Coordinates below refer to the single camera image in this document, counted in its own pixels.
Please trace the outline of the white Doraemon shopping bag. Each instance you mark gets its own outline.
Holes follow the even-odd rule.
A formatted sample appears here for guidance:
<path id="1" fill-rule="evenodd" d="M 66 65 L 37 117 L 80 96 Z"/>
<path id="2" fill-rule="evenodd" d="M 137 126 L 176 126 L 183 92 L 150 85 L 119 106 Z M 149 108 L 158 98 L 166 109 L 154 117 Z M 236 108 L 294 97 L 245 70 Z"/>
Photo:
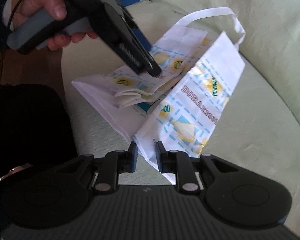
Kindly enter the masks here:
<path id="1" fill-rule="evenodd" d="M 162 72 L 135 74 L 122 66 L 72 85 L 113 129 L 137 144 L 157 167 L 155 143 L 198 157 L 245 68 L 238 50 L 245 29 L 227 7 L 192 12 L 151 48 Z"/>

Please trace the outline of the black clothed leg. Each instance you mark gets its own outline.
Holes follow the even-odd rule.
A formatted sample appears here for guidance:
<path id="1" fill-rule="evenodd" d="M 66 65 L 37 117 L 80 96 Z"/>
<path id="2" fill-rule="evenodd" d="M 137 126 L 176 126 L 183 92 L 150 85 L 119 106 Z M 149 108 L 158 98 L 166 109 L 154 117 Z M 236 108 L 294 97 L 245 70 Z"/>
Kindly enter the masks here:
<path id="1" fill-rule="evenodd" d="M 71 122 L 46 85 L 0 86 L 0 231 L 68 223 L 88 204 Z"/>

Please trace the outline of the pale green sofa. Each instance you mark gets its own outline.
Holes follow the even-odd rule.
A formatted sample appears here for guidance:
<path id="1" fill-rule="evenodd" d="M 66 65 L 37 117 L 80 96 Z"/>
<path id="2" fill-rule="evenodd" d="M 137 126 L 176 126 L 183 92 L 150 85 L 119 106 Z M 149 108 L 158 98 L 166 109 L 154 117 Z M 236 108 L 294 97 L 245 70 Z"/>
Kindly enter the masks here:
<path id="1" fill-rule="evenodd" d="M 300 236 L 300 0 L 142 0 L 128 10 L 154 43 L 183 15 L 229 7 L 246 31 L 246 67 L 219 124 L 203 148 L 289 189 L 286 226 Z M 72 87 L 71 81 L 108 74 L 121 60 L 101 40 L 63 50 L 66 101 L 79 153 L 101 157 L 128 143 Z"/>

